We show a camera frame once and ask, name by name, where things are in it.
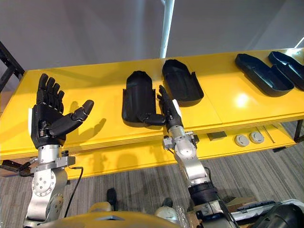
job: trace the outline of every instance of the white pole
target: white pole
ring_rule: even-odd
[[[166,58],[174,2],[175,2],[175,0],[165,0],[165,11],[164,11],[164,15],[163,15],[160,58]]]

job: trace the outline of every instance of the gray carpet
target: gray carpet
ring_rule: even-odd
[[[285,123],[292,134],[295,123]],[[304,201],[304,144],[284,151],[252,152],[237,156],[208,159],[204,166],[222,198],[251,197],[257,200],[282,201],[290,198]],[[65,203],[76,180],[65,188]],[[0,178],[0,228],[22,227],[31,197],[31,178]],[[153,214],[165,197],[185,211],[190,196],[176,165],[84,178],[75,193],[68,215],[86,213],[96,202],[105,201],[108,188],[116,188],[119,210]]]

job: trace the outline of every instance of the yellow table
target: yellow table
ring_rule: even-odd
[[[302,49],[281,51],[303,64]],[[238,53],[254,55],[270,65],[269,50],[175,58],[196,72],[205,94],[197,105],[181,108],[186,130],[194,130],[201,138],[200,158],[295,144],[276,123],[304,119],[304,105],[301,105],[304,92],[295,88],[281,97],[264,95],[236,67],[234,59]],[[158,89],[162,84],[164,61],[148,59],[27,71],[0,118],[0,159],[37,155],[28,134],[28,108],[35,103],[40,75],[47,73],[66,93],[64,114],[74,111],[87,99],[95,102],[86,122],[67,135],[65,144],[66,149],[76,154],[77,165],[82,164],[90,170],[85,171],[85,176],[175,162],[170,153],[161,148],[163,128],[133,128],[125,125],[121,118],[127,77],[135,70],[146,71],[153,80],[153,88]],[[263,134],[264,143],[240,148],[233,142],[237,133],[246,134],[262,125],[265,128],[261,128],[261,132],[267,129]],[[222,130],[228,135],[224,140],[208,140],[206,133]]]

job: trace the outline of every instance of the yellow tabletop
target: yellow tabletop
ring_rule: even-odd
[[[241,53],[265,60],[269,52]],[[237,53],[176,58],[197,72],[205,94],[197,105],[181,108],[187,130],[208,133],[304,118],[304,105],[301,105],[304,92],[295,88],[281,97],[263,95],[235,66]],[[290,49],[289,54],[303,63],[302,49]],[[0,118],[0,159],[29,157],[37,153],[28,133],[28,108],[35,104],[42,73],[54,77],[65,91],[64,114],[74,111],[87,99],[95,102],[84,124],[67,135],[65,148],[70,151],[161,139],[163,128],[129,127],[122,121],[121,110],[127,77],[135,70],[146,71],[153,80],[153,88],[158,89],[162,84],[164,61],[149,59],[27,71]]]

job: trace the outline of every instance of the black shoe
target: black shoe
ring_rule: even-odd
[[[117,211],[117,194],[115,188],[108,189],[106,192],[106,201],[111,204],[113,211]]]
[[[167,207],[169,207],[169,208],[173,208],[173,201],[172,201],[172,199],[169,198],[169,197],[165,198],[165,200],[162,202],[162,205],[161,205],[161,206],[162,206],[162,207],[163,207],[163,206],[167,206]]]

